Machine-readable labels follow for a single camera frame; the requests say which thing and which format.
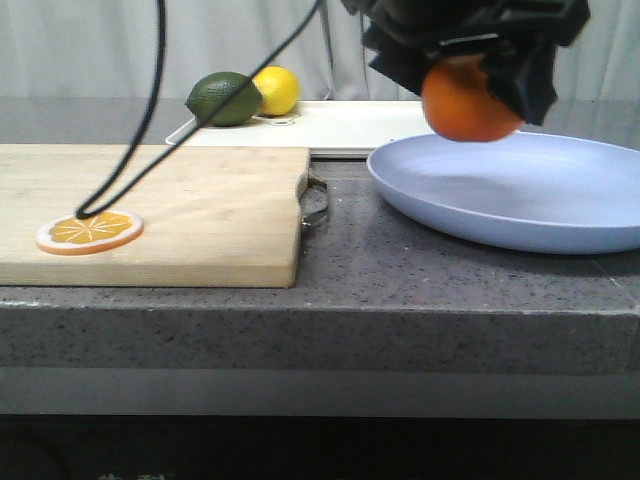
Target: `white curtain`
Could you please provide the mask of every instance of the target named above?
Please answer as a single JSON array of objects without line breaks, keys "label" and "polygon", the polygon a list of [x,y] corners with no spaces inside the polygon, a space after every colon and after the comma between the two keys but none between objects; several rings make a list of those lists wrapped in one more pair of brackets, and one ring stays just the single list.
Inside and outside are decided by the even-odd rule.
[{"label": "white curtain", "polygon": [[[169,0],[161,95],[185,98],[202,76],[249,73],[311,0]],[[593,17],[561,49],[555,83],[564,99],[640,98],[640,1],[590,0]],[[367,66],[366,19],[327,0],[277,63],[293,70],[304,99],[415,98]],[[0,0],[0,95],[145,97],[155,54],[154,0]]]}]

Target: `lime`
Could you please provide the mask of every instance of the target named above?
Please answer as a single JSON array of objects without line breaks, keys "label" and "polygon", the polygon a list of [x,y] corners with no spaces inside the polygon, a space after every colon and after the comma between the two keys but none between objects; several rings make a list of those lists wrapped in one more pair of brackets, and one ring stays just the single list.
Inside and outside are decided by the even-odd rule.
[{"label": "lime", "polygon": [[276,117],[289,113],[298,102],[300,84],[293,72],[286,68],[265,67],[253,78],[262,94],[260,113]]},{"label": "lime", "polygon": [[[193,86],[186,106],[199,122],[204,122],[213,109],[236,91],[247,78],[246,75],[236,72],[216,72],[207,75]],[[208,125],[216,127],[240,125],[258,112],[261,103],[262,95],[257,87],[249,82],[208,122]]]}]

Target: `green lime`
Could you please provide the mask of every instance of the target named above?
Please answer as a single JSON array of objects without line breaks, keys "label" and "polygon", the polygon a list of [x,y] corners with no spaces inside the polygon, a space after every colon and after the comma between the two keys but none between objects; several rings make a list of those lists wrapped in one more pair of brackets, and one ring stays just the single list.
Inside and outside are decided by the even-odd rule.
[{"label": "green lime", "polygon": [[[186,106],[199,122],[203,122],[214,108],[240,87],[246,75],[236,72],[216,72],[202,78],[193,86]],[[217,113],[208,124],[216,127],[232,127],[249,120],[258,112],[262,95],[253,84],[249,84]]]}]

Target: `gray countertop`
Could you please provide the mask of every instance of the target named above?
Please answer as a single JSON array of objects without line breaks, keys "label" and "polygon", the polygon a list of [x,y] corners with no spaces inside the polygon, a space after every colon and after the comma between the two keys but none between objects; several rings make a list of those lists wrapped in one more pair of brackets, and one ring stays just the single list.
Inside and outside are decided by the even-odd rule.
[{"label": "gray countertop", "polygon": [[[128,143],[130,99],[0,99],[3,143]],[[163,100],[145,143],[189,118]],[[640,104],[561,102],[543,131],[640,149]],[[625,375],[640,371],[640,252],[548,256],[404,217],[362,161],[323,161],[332,216],[290,289],[0,288],[11,368]]]}]

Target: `light blue plate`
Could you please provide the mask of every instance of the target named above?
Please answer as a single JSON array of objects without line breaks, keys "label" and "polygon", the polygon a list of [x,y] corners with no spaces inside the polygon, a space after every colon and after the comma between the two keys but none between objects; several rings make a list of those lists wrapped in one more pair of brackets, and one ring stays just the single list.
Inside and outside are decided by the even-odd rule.
[{"label": "light blue plate", "polygon": [[367,159],[382,196],[414,220],[487,245],[594,254],[640,247],[640,152],[515,133],[490,143],[437,135]]}]

